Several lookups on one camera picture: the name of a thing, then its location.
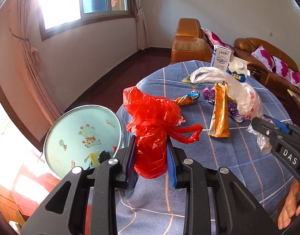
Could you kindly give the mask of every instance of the silver screw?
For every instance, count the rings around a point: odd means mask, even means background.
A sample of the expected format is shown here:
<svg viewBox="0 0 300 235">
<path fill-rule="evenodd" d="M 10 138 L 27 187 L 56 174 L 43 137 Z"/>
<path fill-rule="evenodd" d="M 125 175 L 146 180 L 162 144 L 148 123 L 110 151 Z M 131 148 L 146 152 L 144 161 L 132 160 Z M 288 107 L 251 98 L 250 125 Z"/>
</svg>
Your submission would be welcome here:
<svg viewBox="0 0 300 235">
<path fill-rule="evenodd" d="M 111 158 L 109 161 L 108 161 L 109 164 L 111 165 L 114 165 L 114 164 L 117 164 L 118 163 L 118 160 L 115 159 L 115 158 Z"/>
<path fill-rule="evenodd" d="M 228 174 L 229 170 L 228 170 L 228 168 L 222 167 L 222 168 L 220 168 L 220 172 L 222 174 Z"/>
<path fill-rule="evenodd" d="M 80 172 L 81 172 L 81 167 L 79 167 L 79 166 L 74 167 L 74 168 L 72 169 L 72 173 L 74 173 L 74 174 L 78 174 L 78 173 L 80 173 Z"/>
<path fill-rule="evenodd" d="M 184 164 L 191 165 L 191 164 L 193 164 L 193 163 L 194 163 L 194 161 L 193 161 L 192 159 L 190 159 L 190 158 L 186 158 L 186 159 L 184 160 Z"/>
</svg>

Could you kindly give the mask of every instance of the red plastic bag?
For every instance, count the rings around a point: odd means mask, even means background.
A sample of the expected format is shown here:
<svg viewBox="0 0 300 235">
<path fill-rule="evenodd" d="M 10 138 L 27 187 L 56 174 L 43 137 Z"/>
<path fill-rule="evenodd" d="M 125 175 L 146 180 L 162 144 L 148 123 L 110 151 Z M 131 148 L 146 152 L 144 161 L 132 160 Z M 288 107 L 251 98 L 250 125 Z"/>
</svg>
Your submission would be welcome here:
<svg viewBox="0 0 300 235">
<path fill-rule="evenodd" d="M 178 128 L 184 122 L 180 108 L 172 100 L 142 93 L 137 87 L 123 91 L 123 104 L 132 116 L 127 131 L 136 133 L 135 170 L 146 179 L 154 179 L 167 171 L 166 137 L 182 143 L 199 140 L 203 127 L 199 124 Z M 190 138 L 181 133 L 194 132 Z"/>
</svg>

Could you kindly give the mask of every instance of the window frame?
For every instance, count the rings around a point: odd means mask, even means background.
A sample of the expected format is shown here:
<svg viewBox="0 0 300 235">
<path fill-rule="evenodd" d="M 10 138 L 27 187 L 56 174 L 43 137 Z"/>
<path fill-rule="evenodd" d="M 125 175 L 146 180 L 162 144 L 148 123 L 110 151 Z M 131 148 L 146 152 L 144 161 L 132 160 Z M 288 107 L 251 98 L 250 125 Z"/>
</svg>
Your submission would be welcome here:
<svg viewBox="0 0 300 235">
<path fill-rule="evenodd" d="M 92 24 L 96 22 L 101 21 L 107 21 L 107 20 L 114 20 L 114 19 L 121 19 L 121 18 L 133 18 L 136 17 L 136 9 L 135 9 L 135 3 L 134 0 L 127 0 L 127 11 L 102 11 L 101 12 L 92 12 L 92 13 L 86 13 L 88 16 L 84 16 L 84 7 L 82 0 L 79 0 L 80 3 L 80 15 L 81 19 L 77 19 L 71 22 L 63 23 L 58 26 L 51 27 L 49 29 L 45 29 L 44 25 L 44 18 L 42 13 L 42 8 L 39 3 L 37 3 L 37 14 L 38 14 L 38 22 L 39 22 L 39 29 L 40 29 L 40 35 L 41 35 L 41 41 L 44 41 L 56 34 L 62 33 L 64 31 L 67 31 L 69 29 L 73 29 L 79 26 L 84 26 L 87 24 Z M 108 8 L 112 8 L 111 1 L 108 0 L 107 3 Z"/>
</svg>

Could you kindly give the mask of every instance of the white plastic bag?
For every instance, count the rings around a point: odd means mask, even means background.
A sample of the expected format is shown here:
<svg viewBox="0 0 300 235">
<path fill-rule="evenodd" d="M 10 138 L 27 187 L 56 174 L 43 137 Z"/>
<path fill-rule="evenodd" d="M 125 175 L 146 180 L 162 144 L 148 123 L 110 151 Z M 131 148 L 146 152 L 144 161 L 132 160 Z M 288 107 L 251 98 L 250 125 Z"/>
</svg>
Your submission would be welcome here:
<svg viewBox="0 0 300 235">
<path fill-rule="evenodd" d="M 257 92 L 247 82 L 240 83 L 230 74 L 214 67 L 202 67 L 190 75 L 193 84 L 205 82 L 222 83 L 227 82 L 227 96 L 237 103 L 237 110 L 245 119 L 251 120 L 255 117 L 263 118 L 262 102 Z M 270 149 L 269 139 L 255 131 L 250 125 L 248 132 L 257 136 L 257 143 L 263 153 Z"/>
</svg>

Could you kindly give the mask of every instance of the curtain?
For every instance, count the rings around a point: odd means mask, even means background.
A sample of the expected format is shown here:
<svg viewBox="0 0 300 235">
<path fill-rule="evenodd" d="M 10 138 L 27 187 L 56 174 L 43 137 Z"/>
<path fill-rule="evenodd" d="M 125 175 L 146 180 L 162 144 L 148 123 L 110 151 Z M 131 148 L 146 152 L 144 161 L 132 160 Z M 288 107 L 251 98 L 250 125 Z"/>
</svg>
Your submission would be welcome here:
<svg viewBox="0 0 300 235">
<path fill-rule="evenodd" d="M 52 125 L 61 112 L 55 106 L 41 80 L 41 60 L 38 51 L 31 46 L 27 32 L 34 0 L 11 0 L 8 13 L 10 31 L 13 35 L 12 51 L 16 68 L 38 104 L 41 112 Z"/>
<path fill-rule="evenodd" d="M 149 37 L 147 24 L 145 19 L 145 13 L 143 10 L 143 0 L 135 0 L 137 8 L 137 41 L 138 49 L 149 48 Z"/>
</svg>

